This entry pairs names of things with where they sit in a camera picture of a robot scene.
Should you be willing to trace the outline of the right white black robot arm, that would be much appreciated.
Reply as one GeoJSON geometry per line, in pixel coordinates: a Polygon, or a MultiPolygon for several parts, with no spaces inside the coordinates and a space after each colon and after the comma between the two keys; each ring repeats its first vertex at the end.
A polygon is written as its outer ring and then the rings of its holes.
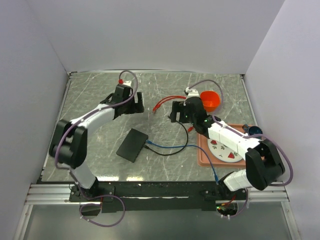
{"type": "Polygon", "coordinates": [[[227,174],[220,180],[218,193],[230,199],[236,191],[246,188],[264,190],[285,173],[285,166],[277,147],[269,139],[244,134],[220,118],[209,115],[199,97],[173,101],[171,122],[190,123],[200,135],[236,152],[244,161],[245,169],[227,174]]]}

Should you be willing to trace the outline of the black network switch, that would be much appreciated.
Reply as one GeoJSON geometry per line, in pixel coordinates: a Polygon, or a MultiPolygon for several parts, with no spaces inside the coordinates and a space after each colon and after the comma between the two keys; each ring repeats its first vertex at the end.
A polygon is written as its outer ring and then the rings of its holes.
{"type": "Polygon", "coordinates": [[[149,136],[147,134],[132,128],[119,146],[116,154],[134,163],[148,138],[149,136]]]}

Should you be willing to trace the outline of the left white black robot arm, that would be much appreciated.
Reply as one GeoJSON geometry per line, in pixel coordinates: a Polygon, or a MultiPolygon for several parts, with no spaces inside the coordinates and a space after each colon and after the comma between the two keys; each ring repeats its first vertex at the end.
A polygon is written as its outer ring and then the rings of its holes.
{"type": "Polygon", "coordinates": [[[122,115],[144,110],[143,93],[126,81],[88,113],[57,122],[48,153],[57,169],[69,172],[87,201],[94,201],[99,195],[99,181],[86,163],[89,135],[122,115]]]}

